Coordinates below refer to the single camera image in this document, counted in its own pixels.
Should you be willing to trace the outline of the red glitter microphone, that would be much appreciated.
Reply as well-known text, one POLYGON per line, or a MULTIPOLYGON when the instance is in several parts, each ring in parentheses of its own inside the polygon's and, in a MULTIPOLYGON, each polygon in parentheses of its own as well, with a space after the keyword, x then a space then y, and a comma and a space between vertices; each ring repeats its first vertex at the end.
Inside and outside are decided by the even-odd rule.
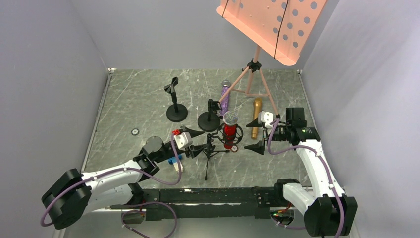
POLYGON ((224 148, 231 149, 233 147, 236 127, 237 127, 238 116, 234 111, 227 111, 223 115, 223 139, 224 139, 224 148))

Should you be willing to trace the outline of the blue white toy brick block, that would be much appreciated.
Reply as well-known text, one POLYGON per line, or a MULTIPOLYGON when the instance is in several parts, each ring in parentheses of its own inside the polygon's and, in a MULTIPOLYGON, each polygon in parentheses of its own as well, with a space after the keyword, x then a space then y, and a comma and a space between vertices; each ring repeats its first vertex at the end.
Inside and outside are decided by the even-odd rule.
POLYGON ((178 157, 169 158, 167 161, 170 165, 174 166, 178 173, 184 171, 184 167, 182 165, 182 157, 180 155, 178 157))

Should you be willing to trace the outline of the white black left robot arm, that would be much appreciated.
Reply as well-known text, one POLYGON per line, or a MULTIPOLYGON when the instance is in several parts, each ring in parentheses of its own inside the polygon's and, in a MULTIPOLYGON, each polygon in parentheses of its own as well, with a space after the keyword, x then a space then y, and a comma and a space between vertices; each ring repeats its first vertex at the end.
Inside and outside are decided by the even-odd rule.
POLYGON ((158 164, 182 153, 189 157, 198 155, 200 148, 193 145, 193 138, 202 134, 203 131, 182 126, 171 133, 169 142, 151 136, 137 156, 118 166, 83 173, 77 169, 67 170, 42 196, 45 211, 40 225, 61 230, 94 210, 132 205, 140 201, 143 194, 139 183, 148 179, 166 185, 178 184, 182 172, 178 171, 176 181, 164 181, 155 176, 158 164))

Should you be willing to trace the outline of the gold microphone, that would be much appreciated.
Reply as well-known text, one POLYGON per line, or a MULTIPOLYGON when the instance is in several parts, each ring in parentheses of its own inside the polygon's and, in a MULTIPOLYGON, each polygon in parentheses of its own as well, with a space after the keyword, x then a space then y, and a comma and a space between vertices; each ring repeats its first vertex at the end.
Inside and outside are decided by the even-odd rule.
MULTIPOLYGON (((255 98, 254 101, 253 101, 253 120, 258 118, 258 114, 261 111, 262 106, 263 106, 262 98, 259 98, 259 97, 255 98)), ((253 140, 257 139, 258 131, 259 131, 258 127, 253 127, 252 128, 251 138, 253 140)))

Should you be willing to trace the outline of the pink music stand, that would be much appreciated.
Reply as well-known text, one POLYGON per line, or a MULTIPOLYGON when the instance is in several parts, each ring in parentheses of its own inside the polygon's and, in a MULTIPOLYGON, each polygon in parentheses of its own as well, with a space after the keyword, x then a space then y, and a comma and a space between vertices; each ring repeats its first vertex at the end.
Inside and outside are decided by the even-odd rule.
POLYGON ((326 0, 222 0, 216 12, 232 26, 242 32, 256 44, 252 60, 242 69, 238 78, 232 82, 220 101, 235 86, 248 76, 246 89, 242 92, 247 97, 250 93, 254 74, 258 73, 265 86, 264 97, 269 98, 274 114, 279 111, 259 62, 261 51, 267 52, 283 66, 299 64, 303 51, 308 45, 315 44, 320 36, 320 22, 326 0))

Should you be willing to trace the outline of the brown poker chip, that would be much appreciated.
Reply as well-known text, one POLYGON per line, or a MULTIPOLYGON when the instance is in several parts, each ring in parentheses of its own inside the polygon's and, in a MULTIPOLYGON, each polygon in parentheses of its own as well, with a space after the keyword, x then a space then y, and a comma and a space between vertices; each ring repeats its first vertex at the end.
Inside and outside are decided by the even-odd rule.
POLYGON ((238 152, 238 147, 234 145, 234 146, 232 146, 230 151, 233 152, 233 153, 236 153, 236 152, 238 152))

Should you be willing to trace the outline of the black round-base fork mic stand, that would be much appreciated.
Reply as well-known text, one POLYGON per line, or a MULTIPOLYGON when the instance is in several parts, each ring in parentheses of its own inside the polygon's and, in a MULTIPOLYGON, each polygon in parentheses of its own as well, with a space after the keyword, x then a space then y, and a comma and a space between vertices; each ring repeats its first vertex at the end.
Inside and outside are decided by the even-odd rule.
POLYGON ((175 91, 175 86, 178 84, 178 77, 172 78, 170 84, 164 86, 164 91, 171 95, 172 105, 170 105, 166 110, 166 117, 171 122, 181 122, 186 119, 188 115, 188 110, 183 104, 177 102, 177 95, 175 91))

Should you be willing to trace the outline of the black tripod shock mount stand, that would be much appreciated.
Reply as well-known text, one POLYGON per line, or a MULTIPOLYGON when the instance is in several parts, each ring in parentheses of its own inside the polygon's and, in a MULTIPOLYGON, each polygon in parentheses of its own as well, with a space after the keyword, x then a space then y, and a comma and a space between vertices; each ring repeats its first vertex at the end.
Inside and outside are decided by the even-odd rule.
MULTIPOLYGON (((204 175, 205 181, 208 180, 210 160, 213 159, 215 155, 220 154, 220 153, 232 153, 230 149, 224 148, 223 127, 224 127, 224 123, 222 123, 215 132, 209 132, 206 134, 206 142, 204 144, 208 144, 210 146, 210 149, 209 149, 210 158, 207 159, 205 156, 206 158, 205 175, 204 175)), ((236 135, 235 135, 233 145, 239 148, 238 144, 242 141, 243 135, 244 135, 244 132, 243 132, 242 127, 237 124, 236 135)))

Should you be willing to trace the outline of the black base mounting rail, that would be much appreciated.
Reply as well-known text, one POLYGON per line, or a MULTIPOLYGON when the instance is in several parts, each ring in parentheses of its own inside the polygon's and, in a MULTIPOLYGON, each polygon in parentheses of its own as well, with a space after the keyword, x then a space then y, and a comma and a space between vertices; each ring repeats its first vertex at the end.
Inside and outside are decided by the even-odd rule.
POLYGON ((142 196, 136 196, 126 205, 112 205, 111 209, 134 209, 140 204, 146 221, 172 218, 173 213, 159 205, 160 202, 169 205, 178 218, 269 219, 272 212, 289 205, 273 187, 165 188, 144 189, 142 196))

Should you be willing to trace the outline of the black round-base clip mic stand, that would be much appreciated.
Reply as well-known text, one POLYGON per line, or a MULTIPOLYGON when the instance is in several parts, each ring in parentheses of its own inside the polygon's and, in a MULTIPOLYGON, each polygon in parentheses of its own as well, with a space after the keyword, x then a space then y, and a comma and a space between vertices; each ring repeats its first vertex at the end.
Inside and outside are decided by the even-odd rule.
POLYGON ((219 101, 208 100, 208 110, 198 117, 198 127, 205 132, 216 131, 220 126, 220 117, 218 112, 221 110, 219 101))

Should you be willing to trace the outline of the black grey poker chip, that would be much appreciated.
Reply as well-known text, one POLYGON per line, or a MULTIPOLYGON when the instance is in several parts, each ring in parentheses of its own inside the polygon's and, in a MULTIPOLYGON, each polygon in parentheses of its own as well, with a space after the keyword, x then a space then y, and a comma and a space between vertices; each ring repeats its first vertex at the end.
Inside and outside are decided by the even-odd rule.
POLYGON ((132 130, 131 130, 131 134, 132 134, 133 136, 138 135, 138 134, 139 134, 139 129, 137 129, 137 128, 132 129, 132 130))

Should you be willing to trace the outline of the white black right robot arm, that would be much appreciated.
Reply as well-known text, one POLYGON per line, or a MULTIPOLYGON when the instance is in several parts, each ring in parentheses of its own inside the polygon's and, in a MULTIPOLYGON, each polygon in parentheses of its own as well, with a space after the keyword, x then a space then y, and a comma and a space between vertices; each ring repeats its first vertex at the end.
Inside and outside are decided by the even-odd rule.
POLYGON ((307 191, 296 179, 275 183, 277 198, 292 204, 304 218, 304 229, 312 237, 347 236, 358 208, 354 197, 339 185, 325 157, 320 135, 309 127, 303 108, 286 108, 285 121, 275 114, 260 111, 247 127, 263 128, 263 139, 245 148, 263 155, 294 150, 310 180, 307 191))

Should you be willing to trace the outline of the purple glitter microphone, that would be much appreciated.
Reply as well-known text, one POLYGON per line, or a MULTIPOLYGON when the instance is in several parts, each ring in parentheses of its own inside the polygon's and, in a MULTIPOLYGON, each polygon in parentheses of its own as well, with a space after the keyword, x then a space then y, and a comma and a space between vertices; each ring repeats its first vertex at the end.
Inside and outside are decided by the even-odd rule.
MULTIPOLYGON (((229 80, 225 79, 222 81, 221 83, 222 85, 222 90, 221 90, 221 95, 224 96, 228 89, 231 86, 231 83, 229 80)), ((220 105, 221 105, 221 110, 219 113, 219 117, 222 118, 223 115, 228 111, 228 102, 229 102, 229 93, 220 101, 220 105)))

